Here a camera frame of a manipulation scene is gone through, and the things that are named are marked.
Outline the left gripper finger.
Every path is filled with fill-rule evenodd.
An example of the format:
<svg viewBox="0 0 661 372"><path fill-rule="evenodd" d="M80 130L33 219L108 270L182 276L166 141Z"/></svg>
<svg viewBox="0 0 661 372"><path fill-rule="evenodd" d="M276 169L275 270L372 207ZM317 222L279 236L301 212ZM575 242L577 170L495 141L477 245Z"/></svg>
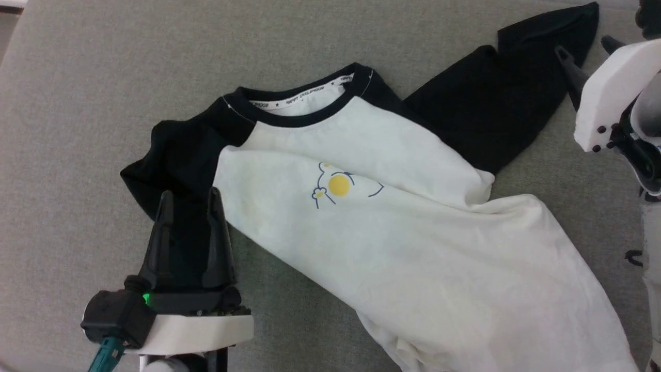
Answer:
<svg viewBox="0 0 661 372"><path fill-rule="evenodd" d="M234 270L229 228L225 219L221 193L215 187L209 190L206 217L210 227L210 239L207 268L201 278L203 287L219 289L235 285L238 280Z"/></svg>
<svg viewBox="0 0 661 372"><path fill-rule="evenodd" d="M168 285L172 280L170 268L170 233L174 223L174 201L171 191L164 191L147 244L147 251L139 276L147 280L150 289Z"/></svg>

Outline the white and black raglan shirt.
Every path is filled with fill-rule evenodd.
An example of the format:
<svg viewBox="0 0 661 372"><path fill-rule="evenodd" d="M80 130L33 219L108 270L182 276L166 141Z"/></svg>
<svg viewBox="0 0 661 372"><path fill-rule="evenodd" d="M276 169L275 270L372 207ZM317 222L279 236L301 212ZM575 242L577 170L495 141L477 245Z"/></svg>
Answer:
<svg viewBox="0 0 661 372"><path fill-rule="evenodd" d="M602 285L543 202L494 177L565 99L595 2L498 31L406 99L354 62L239 87L151 132L120 173L152 219L173 195L173 287L203 283L208 195L229 224L352 307L403 372L638 372Z"/></svg>

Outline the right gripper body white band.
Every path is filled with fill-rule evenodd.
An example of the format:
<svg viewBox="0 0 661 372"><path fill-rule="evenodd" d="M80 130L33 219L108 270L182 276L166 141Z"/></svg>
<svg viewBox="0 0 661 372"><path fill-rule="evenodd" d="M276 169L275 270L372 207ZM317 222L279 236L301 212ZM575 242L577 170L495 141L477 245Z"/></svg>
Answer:
<svg viewBox="0 0 661 372"><path fill-rule="evenodd" d="M661 39L623 45L587 79L581 90L574 139L585 152L604 148L611 126L661 71Z"/></svg>

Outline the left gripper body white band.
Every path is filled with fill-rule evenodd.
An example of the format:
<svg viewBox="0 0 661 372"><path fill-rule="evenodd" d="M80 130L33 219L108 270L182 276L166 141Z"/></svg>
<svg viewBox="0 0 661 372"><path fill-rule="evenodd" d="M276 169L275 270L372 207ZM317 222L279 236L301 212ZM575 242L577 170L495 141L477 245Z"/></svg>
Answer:
<svg viewBox="0 0 661 372"><path fill-rule="evenodd" d="M245 343L255 334L251 310L236 287L152 292L147 304L156 318L139 355L203 353Z"/></svg>

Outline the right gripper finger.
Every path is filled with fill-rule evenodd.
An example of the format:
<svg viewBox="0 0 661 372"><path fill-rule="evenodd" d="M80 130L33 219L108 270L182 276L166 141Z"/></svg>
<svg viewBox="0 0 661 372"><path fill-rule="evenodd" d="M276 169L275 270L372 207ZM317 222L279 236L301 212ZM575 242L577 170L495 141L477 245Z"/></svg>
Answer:
<svg viewBox="0 0 661 372"><path fill-rule="evenodd" d="M617 49L620 49L626 44L613 36L605 35L601 38L601 45L608 55L612 55Z"/></svg>
<svg viewBox="0 0 661 372"><path fill-rule="evenodd" d="M561 45L555 47L555 55L562 68L572 106L577 112L581 104L581 93L589 75L576 65L574 56Z"/></svg>

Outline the grey fabric sofa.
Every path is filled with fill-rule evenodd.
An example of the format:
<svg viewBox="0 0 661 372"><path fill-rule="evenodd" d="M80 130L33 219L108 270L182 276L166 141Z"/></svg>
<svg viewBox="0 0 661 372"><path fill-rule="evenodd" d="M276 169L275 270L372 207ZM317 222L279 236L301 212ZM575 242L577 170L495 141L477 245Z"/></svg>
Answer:
<svg viewBox="0 0 661 372"><path fill-rule="evenodd" d="M136 273L152 223L119 172L165 119L238 86L282 91L358 61L406 97L509 24L590 0L29 0L0 66L0 370L85 372L90 297ZM613 151L581 151L566 100L496 176L562 224L618 312L640 366L651 352L638 184ZM356 313L232 231L256 336L236 372L398 372Z"/></svg>

